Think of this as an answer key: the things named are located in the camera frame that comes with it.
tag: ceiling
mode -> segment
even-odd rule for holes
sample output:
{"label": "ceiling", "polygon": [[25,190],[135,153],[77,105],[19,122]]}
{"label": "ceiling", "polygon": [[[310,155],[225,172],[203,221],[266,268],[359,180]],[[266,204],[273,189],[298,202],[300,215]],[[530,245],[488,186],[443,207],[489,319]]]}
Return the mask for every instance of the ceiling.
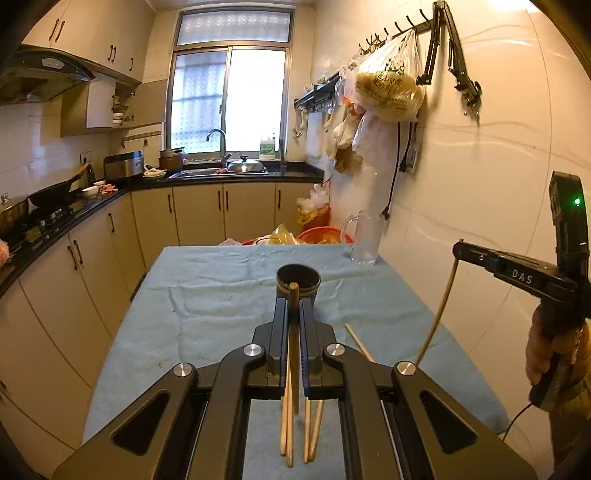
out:
{"label": "ceiling", "polygon": [[[267,0],[275,4],[313,4],[316,0]],[[176,10],[178,8],[192,7],[193,5],[211,5],[211,4],[239,4],[245,3],[244,0],[150,0],[157,11]]]}

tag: window frame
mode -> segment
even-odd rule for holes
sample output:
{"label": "window frame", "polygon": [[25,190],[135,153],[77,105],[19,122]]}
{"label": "window frame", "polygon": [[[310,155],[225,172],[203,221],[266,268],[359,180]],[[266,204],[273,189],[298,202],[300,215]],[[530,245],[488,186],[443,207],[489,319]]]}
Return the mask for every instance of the window frame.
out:
{"label": "window frame", "polygon": [[[290,26],[288,33],[287,42],[279,41],[266,41],[266,40],[221,40],[201,43],[190,43],[186,45],[177,45],[178,35],[180,33],[181,25],[183,23],[183,17],[185,15],[193,15],[196,13],[207,13],[207,12],[220,12],[220,11],[263,11],[263,12],[281,12],[288,13],[290,15]],[[291,8],[271,8],[271,7],[218,7],[218,8],[198,8],[189,9],[179,12],[177,19],[177,26],[174,33],[174,47],[173,56],[170,62],[170,73],[168,75],[168,87],[166,96],[166,115],[165,115],[165,144],[166,148],[171,148],[171,117],[172,117],[172,102],[173,102],[173,86],[174,86],[174,71],[176,68],[177,58],[179,55],[187,55],[191,53],[204,53],[207,51],[224,51],[226,50],[226,70],[224,76],[223,96],[222,96],[222,113],[221,113],[221,125],[220,129],[224,129],[226,126],[226,105],[228,101],[228,80],[230,76],[230,61],[232,58],[233,49],[237,50],[279,50],[285,52],[285,65],[283,73],[283,94],[281,101],[281,122],[279,139],[283,140],[283,149],[285,153],[287,136],[287,116],[289,109],[288,92],[290,84],[290,70],[291,70],[291,41],[293,39],[293,26],[294,26],[294,13],[295,10]],[[225,139],[221,136],[220,148],[225,149]],[[238,151],[232,152],[232,159],[239,159],[240,155],[248,155],[249,158],[257,158],[258,151]],[[205,160],[207,158],[217,157],[216,152],[198,152],[198,153],[187,153],[186,158],[188,160]]]}

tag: black cup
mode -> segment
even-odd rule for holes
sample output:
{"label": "black cup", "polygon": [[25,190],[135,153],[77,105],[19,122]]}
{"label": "black cup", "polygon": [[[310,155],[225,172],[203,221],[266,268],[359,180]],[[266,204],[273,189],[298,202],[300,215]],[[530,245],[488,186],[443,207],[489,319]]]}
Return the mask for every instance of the black cup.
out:
{"label": "black cup", "polygon": [[300,298],[310,298],[312,305],[320,287],[320,274],[305,265],[283,265],[277,270],[277,298],[289,299],[290,283],[300,286]]}

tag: range hood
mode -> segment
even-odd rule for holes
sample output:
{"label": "range hood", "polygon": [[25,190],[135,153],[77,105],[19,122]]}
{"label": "range hood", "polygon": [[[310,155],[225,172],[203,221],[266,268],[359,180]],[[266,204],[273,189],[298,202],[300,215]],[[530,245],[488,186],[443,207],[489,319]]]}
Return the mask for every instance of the range hood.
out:
{"label": "range hood", "polygon": [[0,105],[47,102],[93,78],[67,53],[21,46],[0,76]]}

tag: black countertop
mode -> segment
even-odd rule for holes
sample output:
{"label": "black countertop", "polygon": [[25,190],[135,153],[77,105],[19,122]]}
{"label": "black countertop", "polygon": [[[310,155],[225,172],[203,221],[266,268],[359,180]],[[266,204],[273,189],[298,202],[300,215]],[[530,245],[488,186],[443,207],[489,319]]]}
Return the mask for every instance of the black countertop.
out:
{"label": "black countertop", "polygon": [[[169,175],[159,180],[139,179],[120,187],[119,191],[104,197],[96,197],[90,200],[78,198],[76,211],[70,215],[58,227],[48,228],[39,240],[19,250],[16,255],[4,267],[0,268],[0,297],[6,293],[15,280],[46,250],[55,244],[61,237],[82,223],[93,213],[101,210],[117,198],[133,192],[134,190],[147,190],[154,188],[173,187],[181,185],[200,185],[211,183],[260,183],[260,182],[286,182],[286,183],[321,183],[324,172],[308,163],[288,162],[287,171],[280,170],[279,162],[263,162],[268,173],[261,174],[227,174],[215,177],[193,177],[190,179],[171,179]],[[207,163],[198,167],[189,166],[188,169],[221,167],[221,164]]]}

